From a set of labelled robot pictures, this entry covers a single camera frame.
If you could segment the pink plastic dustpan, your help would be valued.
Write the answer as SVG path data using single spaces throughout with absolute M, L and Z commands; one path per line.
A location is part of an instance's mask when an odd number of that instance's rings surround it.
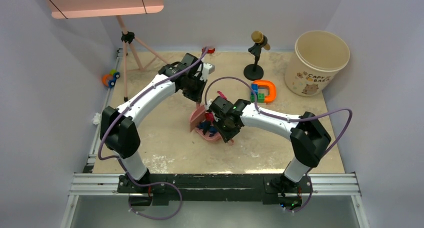
M 218 130 L 213 126 L 211 121 L 202 121 L 194 127 L 194 131 L 199 134 L 207 142 L 223 141 Z

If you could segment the pink hand brush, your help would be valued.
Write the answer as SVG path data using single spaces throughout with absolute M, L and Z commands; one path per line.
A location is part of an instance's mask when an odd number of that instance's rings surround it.
M 201 122 L 205 120 L 205 105 L 196 104 L 196 108 L 189 116 L 189 131 L 192 132 Z

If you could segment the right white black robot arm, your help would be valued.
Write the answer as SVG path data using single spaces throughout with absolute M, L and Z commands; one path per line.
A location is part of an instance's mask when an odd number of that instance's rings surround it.
M 220 96 L 208 101 L 206 107 L 214 116 L 213 126 L 224 142 L 233 139 L 245 126 L 277 134 L 291 142 L 294 157 L 280 181 L 286 191 L 299 187 L 302 177 L 317 167 L 332 140 L 311 112 L 289 115 L 257 107 L 248 100 L 232 103 Z

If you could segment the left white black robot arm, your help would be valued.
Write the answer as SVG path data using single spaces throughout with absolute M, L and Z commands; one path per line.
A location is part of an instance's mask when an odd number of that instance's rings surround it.
M 107 106 L 102 111 L 99 148 L 106 146 L 114 152 L 113 158 L 131 177 L 129 185 L 136 192 L 144 192 L 150 183 L 149 169 L 138 153 L 141 145 L 138 126 L 157 105 L 178 91 L 199 103 L 208 76 L 214 70 L 214 65 L 186 53 L 180 62 L 162 66 L 153 80 L 133 98 L 116 108 Z

